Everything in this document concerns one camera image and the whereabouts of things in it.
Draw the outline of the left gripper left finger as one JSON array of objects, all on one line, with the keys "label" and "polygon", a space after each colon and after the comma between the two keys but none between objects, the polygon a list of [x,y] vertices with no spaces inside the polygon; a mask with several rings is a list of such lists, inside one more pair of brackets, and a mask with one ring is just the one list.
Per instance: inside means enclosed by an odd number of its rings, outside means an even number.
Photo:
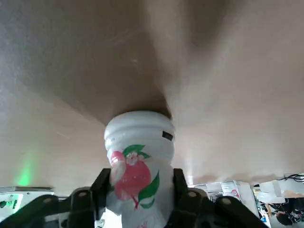
[{"label": "left gripper left finger", "polygon": [[2,228],[95,228],[106,207],[111,169],[102,169],[91,187],[66,199],[42,195],[5,218]]}]

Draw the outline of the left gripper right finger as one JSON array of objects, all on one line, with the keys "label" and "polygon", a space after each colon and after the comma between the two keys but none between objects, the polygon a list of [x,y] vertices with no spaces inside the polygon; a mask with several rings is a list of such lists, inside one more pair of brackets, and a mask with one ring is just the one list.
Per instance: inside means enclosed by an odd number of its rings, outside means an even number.
[{"label": "left gripper right finger", "polygon": [[167,228],[266,228],[242,202],[222,196],[215,202],[205,191],[187,186],[183,170],[173,169],[174,209]]}]

